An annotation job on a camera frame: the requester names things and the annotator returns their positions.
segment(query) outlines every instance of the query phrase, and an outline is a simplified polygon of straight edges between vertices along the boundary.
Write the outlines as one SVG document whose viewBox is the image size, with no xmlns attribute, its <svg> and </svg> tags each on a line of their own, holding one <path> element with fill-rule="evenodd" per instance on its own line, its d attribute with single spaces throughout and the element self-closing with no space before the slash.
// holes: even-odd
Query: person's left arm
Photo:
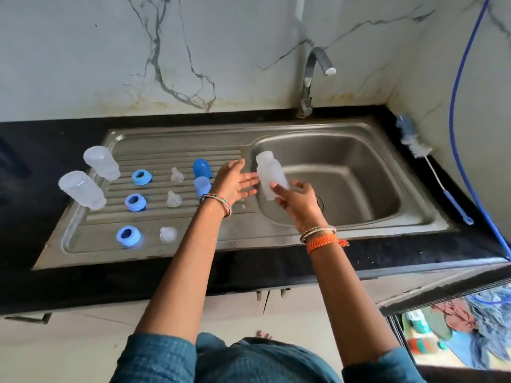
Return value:
<svg viewBox="0 0 511 383">
<path fill-rule="evenodd" d="M 257 173 L 241 173 L 244 166 L 245 160 L 241 159 L 221 167 L 210 193 L 226 199 L 231 205 L 255 194 L 255 189 L 244 189 L 259 182 Z M 128 340 L 112 381 L 126 381 L 121 376 L 130 375 L 127 371 L 145 369 L 144 363 L 138 360 L 166 360 L 169 368 L 164 374 L 172 379 L 163 381 L 188 380 L 186 377 L 194 372 L 197 355 L 194 354 L 193 360 L 189 356 L 191 350 L 195 351 L 218 232 L 226 214 L 226 207 L 216 199 L 206 198 L 199 205 L 135 334 Z M 161 367 L 157 364 L 148 373 Z"/>
</svg>

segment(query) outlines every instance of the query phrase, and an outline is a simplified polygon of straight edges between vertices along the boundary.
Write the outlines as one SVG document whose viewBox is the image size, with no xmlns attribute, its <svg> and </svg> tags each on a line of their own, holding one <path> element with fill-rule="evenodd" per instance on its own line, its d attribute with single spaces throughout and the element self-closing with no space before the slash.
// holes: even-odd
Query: person's right arm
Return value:
<svg viewBox="0 0 511 383">
<path fill-rule="evenodd" d="M 300 181 L 293 181 L 291 185 L 302 190 L 297 192 L 271 184 L 280 196 L 277 203 L 290 214 L 300 234 L 328 225 L 316 203 L 312 186 Z M 325 233 L 331 232 L 317 232 L 307 240 Z M 399 343 L 386 319 L 367 294 L 342 247 L 338 243 L 326 244 L 313 250 L 310 259 L 343 366 L 376 361 L 398 348 Z"/>
</svg>

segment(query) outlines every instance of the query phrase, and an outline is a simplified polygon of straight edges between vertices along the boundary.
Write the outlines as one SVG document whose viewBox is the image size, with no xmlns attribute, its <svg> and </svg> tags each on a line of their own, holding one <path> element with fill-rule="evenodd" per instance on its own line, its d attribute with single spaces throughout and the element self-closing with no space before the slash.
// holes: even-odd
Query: bangle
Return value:
<svg viewBox="0 0 511 383">
<path fill-rule="evenodd" d="M 224 218 L 228 218 L 233 214 L 233 206 L 226 199 L 221 198 L 220 196 L 215 195 L 214 193 L 205 193 L 199 198 L 199 202 L 203 201 L 205 198 L 218 200 L 227 208 L 227 215 L 224 216 Z"/>
<path fill-rule="evenodd" d="M 318 238 L 312 239 L 307 244 L 307 254 L 310 255 L 311 251 L 319 249 L 321 246 L 324 246 L 325 244 L 330 244 L 330 243 L 338 243 L 341 247 L 349 246 L 349 243 L 347 240 L 339 239 L 334 234 L 327 234 L 327 235 L 322 235 Z"/>
<path fill-rule="evenodd" d="M 302 243 L 305 243 L 305 239 L 314 234 L 315 232 L 318 232 L 318 231 L 325 231 L 325 230 L 330 230 L 332 231 L 334 234 L 337 233 L 337 229 L 334 227 L 334 226 L 317 226 L 317 227 L 313 227 L 311 228 L 310 230 L 307 230 L 306 232 L 304 232 L 302 234 L 302 236 L 300 237 L 300 242 Z"/>
</svg>

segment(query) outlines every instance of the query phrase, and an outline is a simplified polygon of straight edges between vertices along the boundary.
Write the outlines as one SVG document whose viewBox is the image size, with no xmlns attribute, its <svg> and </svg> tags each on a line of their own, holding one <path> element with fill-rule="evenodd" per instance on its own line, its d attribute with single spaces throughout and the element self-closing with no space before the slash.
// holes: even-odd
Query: person's right hand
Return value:
<svg viewBox="0 0 511 383">
<path fill-rule="evenodd" d="M 291 181 L 290 184 L 301 188 L 302 191 L 285 189 L 277 183 L 270 183 L 270 188 L 280 196 L 275 201 L 289 213 L 300 234 L 316 226 L 328 225 L 317 204 L 312 186 L 299 180 Z"/>
</svg>

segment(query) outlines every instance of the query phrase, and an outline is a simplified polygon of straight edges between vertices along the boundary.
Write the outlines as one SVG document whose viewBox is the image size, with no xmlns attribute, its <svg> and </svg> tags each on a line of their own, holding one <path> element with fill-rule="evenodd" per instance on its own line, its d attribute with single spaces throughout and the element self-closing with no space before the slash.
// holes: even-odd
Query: marble wall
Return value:
<svg viewBox="0 0 511 383">
<path fill-rule="evenodd" d="M 385 103 L 438 2 L 2 0 L 0 121 Z"/>
<path fill-rule="evenodd" d="M 442 167 L 466 191 L 449 142 L 456 72 L 483 0 L 443 0 L 388 105 L 417 122 Z M 465 64 L 454 115 L 463 166 L 497 226 L 511 239 L 511 0 L 492 0 Z"/>
</svg>

